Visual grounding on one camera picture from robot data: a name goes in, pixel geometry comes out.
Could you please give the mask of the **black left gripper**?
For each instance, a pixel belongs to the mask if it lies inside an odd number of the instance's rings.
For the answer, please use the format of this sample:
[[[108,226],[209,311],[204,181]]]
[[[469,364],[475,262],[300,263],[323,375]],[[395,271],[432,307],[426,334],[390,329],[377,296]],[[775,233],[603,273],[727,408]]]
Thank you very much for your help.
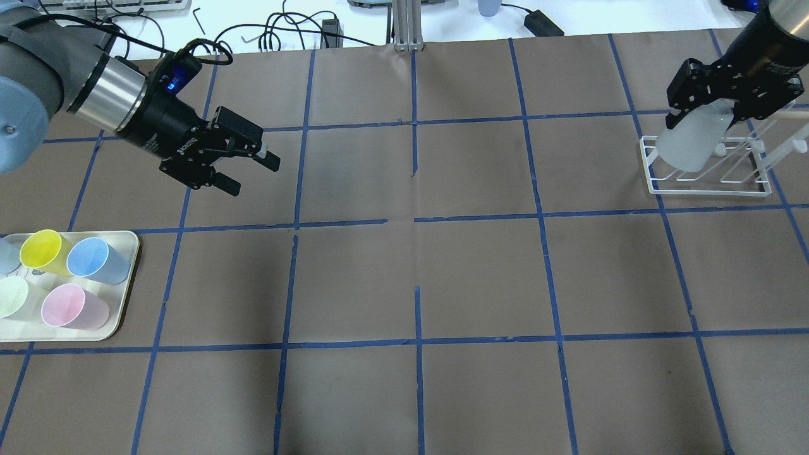
[[[160,158],[159,169],[199,190],[211,186],[237,197],[241,184],[217,172],[219,159],[244,157],[277,172],[281,158],[264,147],[263,129],[227,107],[217,107],[204,120],[174,93],[158,75],[145,81],[138,109],[116,136]]]

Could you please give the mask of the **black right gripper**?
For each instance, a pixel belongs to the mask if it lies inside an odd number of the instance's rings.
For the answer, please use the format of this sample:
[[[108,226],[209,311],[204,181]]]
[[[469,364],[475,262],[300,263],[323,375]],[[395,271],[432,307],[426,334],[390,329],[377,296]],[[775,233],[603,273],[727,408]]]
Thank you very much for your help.
[[[667,90],[673,130],[700,106],[732,100],[726,131],[749,119],[765,120],[803,94],[798,73],[808,61],[807,9],[761,9],[712,64],[688,58]]]

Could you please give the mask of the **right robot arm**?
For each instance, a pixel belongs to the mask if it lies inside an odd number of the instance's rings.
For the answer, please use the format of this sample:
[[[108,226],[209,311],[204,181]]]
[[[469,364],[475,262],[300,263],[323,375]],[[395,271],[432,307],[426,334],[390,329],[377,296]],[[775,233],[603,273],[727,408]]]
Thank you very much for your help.
[[[686,59],[667,88],[667,129],[716,100],[734,102],[736,123],[765,120],[803,94],[807,15],[806,1],[768,1],[718,60]]]

